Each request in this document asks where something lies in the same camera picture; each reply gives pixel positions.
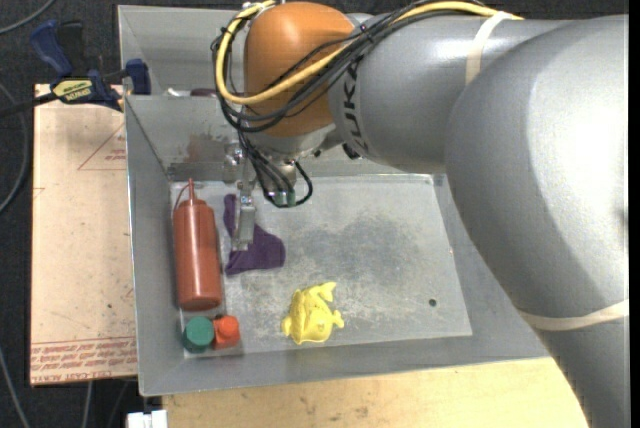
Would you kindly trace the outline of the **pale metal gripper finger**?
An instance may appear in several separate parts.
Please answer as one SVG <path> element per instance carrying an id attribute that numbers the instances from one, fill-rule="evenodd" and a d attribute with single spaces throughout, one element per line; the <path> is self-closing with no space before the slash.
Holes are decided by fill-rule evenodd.
<path id="1" fill-rule="evenodd" d="M 254 240 L 256 207 L 251 195 L 235 197 L 233 248 L 245 251 Z"/>

